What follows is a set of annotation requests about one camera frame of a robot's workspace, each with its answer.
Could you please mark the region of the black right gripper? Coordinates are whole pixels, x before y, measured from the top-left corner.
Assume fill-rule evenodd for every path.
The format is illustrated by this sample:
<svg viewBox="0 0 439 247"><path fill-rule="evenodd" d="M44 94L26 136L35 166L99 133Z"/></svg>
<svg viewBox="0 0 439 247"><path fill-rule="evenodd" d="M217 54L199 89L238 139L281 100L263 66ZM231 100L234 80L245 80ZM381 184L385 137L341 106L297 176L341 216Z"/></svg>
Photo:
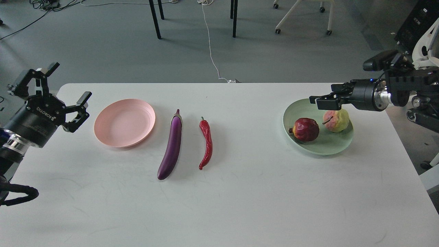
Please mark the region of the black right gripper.
<svg viewBox="0 0 439 247"><path fill-rule="evenodd" d="M359 110L383 111L391 105L391 94L384 80L359 79L331 84L331 94L310 96L309 102L319 110L341 110L350 103Z"/></svg>

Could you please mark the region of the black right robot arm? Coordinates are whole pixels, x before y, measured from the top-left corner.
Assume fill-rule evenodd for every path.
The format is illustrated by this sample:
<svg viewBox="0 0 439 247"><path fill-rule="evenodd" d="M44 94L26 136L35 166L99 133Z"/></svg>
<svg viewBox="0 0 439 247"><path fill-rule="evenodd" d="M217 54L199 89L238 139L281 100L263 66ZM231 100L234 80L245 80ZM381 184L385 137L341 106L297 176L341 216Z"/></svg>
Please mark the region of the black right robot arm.
<svg viewBox="0 0 439 247"><path fill-rule="evenodd" d="M415 69L397 50L383 51L363 63L364 71L382 71L376 79L353 79L331 85L331 93L311 96L309 101L320 110L340 110L351 104L358 110L383 111L388 105L403 107L412 97L406 117L431 131L439 131L438 68Z"/></svg>

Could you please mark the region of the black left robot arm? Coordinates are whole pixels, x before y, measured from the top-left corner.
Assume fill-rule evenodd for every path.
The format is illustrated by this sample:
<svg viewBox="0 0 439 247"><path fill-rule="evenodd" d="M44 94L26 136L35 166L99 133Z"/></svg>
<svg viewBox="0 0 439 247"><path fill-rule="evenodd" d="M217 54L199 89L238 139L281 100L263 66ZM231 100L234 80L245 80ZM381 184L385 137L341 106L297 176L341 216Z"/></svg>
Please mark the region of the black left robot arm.
<svg viewBox="0 0 439 247"><path fill-rule="evenodd" d="M39 191L27 185L12 184L29 147L42 148L58 127L74 133L89 118L86 91L75 105L67 106L50 93L48 77L59 67L52 63L47 70L28 69L16 82L8 85L8 93L20 97L24 104L1 128L0 192L1 205L13 206L36 199Z"/></svg>

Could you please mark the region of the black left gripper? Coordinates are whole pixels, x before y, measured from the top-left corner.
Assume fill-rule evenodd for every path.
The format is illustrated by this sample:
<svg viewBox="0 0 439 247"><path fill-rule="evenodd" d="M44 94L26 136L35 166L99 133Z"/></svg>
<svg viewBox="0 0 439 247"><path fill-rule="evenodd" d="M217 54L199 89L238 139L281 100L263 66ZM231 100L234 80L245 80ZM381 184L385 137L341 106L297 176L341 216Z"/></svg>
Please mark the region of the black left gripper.
<svg viewBox="0 0 439 247"><path fill-rule="evenodd" d="M10 133L33 143L42 148L55 133L57 127L62 124L64 131L74 133L90 116L87 109L87 101L92 92L85 91L75 105L66 106L65 103L53 96L48 87L47 78L60 66L60 63L50 64L47 72L28 69L23 71L13 84L7 85L7 92L12 96L19 97L25 104L11 117L4 129ZM29 95L28 84L35 80L40 89L35 95ZM77 113L69 122L64 115Z"/></svg>

